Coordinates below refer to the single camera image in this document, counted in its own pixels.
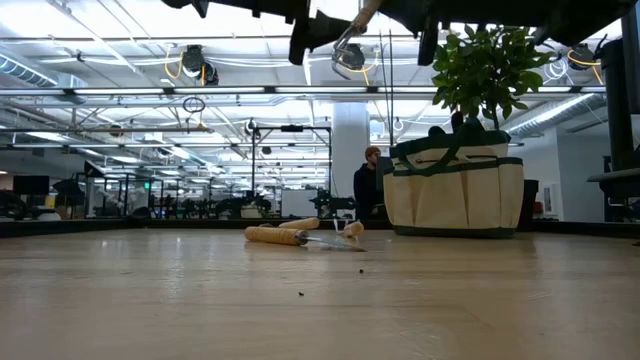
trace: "ceiling light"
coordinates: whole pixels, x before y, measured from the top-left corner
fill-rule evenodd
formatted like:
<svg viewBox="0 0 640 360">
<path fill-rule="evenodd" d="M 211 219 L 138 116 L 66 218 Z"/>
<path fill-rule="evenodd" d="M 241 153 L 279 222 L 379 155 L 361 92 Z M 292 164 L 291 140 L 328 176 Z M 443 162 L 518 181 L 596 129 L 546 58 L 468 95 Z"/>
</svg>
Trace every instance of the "ceiling light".
<svg viewBox="0 0 640 360">
<path fill-rule="evenodd" d="M 175 156 L 183 158 L 185 160 L 188 160 L 190 157 L 189 153 L 186 150 L 180 149 L 179 147 L 171 148 L 169 149 L 169 151 L 172 152 Z"/>
<path fill-rule="evenodd" d="M 176 84 L 174 84 L 173 81 L 171 81 L 169 79 L 166 79 L 166 78 L 165 79 L 160 79 L 160 82 L 167 83 L 167 84 L 171 85 L 172 87 L 176 87 Z"/>
<path fill-rule="evenodd" d="M 582 92 L 597 92 L 603 93 L 607 91 L 607 88 L 604 86 L 585 86 L 581 90 Z"/>
<path fill-rule="evenodd" d="M 93 156 L 102 156 L 102 154 L 97 153 L 97 152 L 95 152 L 95 151 L 93 151 L 93 150 L 89 150 L 89 149 L 78 149 L 78 150 L 79 150 L 79 151 L 82 151 L 83 153 L 88 154 L 88 155 L 93 155 Z"/>
<path fill-rule="evenodd" d="M 569 90 L 571 90 L 571 87 L 569 86 L 541 86 L 538 88 L 538 92 L 569 92 Z"/>
<path fill-rule="evenodd" d="M 381 87 L 378 89 L 379 92 L 391 92 L 390 87 Z M 438 88 L 435 86 L 394 86 L 393 92 L 402 92 L 402 93 L 427 93 L 427 94 L 435 94 L 438 91 Z"/>
<path fill-rule="evenodd" d="M 45 139 L 45 140 L 51 140 L 51 141 L 67 141 L 69 140 L 69 138 L 67 138 L 66 136 L 62 136 L 60 134 L 56 134 L 56 133 L 50 133 L 50 132 L 29 132 L 27 133 L 27 135 L 30 136 L 35 136 L 38 137 L 40 139 Z"/>
<path fill-rule="evenodd" d="M 26 148 L 26 149 L 60 149 L 62 144 L 14 144 L 14 148 Z"/>
<path fill-rule="evenodd" d="M 263 87 L 195 87 L 176 88 L 176 94 L 246 94 L 263 93 Z"/>
<path fill-rule="evenodd" d="M 60 89 L 0 89 L 0 96 L 51 96 L 64 95 Z"/>
<path fill-rule="evenodd" d="M 157 95 L 164 94 L 162 88 L 133 88 L 133 89 L 77 89 L 77 95 Z"/>
<path fill-rule="evenodd" d="M 116 148 L 120 145 L 118 144 L 69 144 L 69 147 L 77 148 L 77 149 L 88 149 L 88 148 Z"/>
<path fill-rule="evenodd" d="M 366 87 L 359 86 L 279 86 L 276 88 L 277 93 L 364 93 Z"/>
<path fill-rule="evenodd" d="M 140 160 L 138 160 L 138 159 L 136 159 L 134 157 L 130 157 L 130 156 L 111 156 L 111 158 L 113 160 L 120 161 L 120 162 L 125 162 L 125 163 L 128 163 L 128 164 L 136 164 L 136 163 L 140 162 Z"/>
</svg>

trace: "beige bag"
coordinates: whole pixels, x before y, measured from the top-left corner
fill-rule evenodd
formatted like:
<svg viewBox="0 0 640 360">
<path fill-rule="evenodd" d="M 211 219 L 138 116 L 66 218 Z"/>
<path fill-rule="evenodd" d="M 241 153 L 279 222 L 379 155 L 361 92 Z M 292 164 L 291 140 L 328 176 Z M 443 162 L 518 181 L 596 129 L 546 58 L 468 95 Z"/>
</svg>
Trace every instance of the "beige bag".
<svg viewBox="0 0 640 360">
<path fill-rule="evenodd" d="M 384 190 L 396 233 L 512 236 L 520 216 L 524 173 L 521 159 L 504 157 L 508 142 L 504 132 L 478 134 L 465 124 L 457 135 L 393 148 L 394 168 L 385 174 Z"/>
</svg>

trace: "wooden floor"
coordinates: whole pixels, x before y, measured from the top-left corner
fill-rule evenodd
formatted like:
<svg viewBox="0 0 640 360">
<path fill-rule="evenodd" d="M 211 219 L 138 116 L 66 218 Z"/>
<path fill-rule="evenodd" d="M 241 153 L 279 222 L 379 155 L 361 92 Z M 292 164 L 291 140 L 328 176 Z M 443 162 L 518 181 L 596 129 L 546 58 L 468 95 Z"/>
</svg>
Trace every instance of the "wooden floor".
<svg viewBox="0 0 640 360">
<path fill-rule="evenodd" d="M 237 230 L 0 240 L 0 359 L 640 359 L 633 241 L 361 242 L 369 252 Z"/>
</svg>

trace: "dark jacket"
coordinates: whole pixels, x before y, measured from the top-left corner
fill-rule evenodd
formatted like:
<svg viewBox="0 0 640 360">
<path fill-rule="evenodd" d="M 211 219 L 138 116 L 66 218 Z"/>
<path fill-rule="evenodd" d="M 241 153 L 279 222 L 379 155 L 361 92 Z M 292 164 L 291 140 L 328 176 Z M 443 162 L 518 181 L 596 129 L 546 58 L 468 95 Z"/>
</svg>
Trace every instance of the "dark jacket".
<svg viewBox="0 0 640 360">
<path fill-rule="evenodd" d="M 384 193 L 378 191 L 376 171 L 362 165 L 353 174 L 353 193 L 356 196 L 356 218 L 359 220 L 371 218 L 375 205 L 384 202 Z"/>
</svg>

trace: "pillar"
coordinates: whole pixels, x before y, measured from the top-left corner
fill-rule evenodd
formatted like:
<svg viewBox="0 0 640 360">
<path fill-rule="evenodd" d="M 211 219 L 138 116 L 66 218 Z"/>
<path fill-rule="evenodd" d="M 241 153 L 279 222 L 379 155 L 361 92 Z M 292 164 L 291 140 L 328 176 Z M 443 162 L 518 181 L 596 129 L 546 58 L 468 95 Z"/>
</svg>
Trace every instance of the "pillar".
<svg viewBox="0 0 640 360">
<path fill-rule="evenodd" d="M 369 113 L 366 102 L 335 103 L 333 105 L 331 195 L 353 196 L 353 173 L 365 163 L 364 152 L 369 146 Z"/>
</svg>

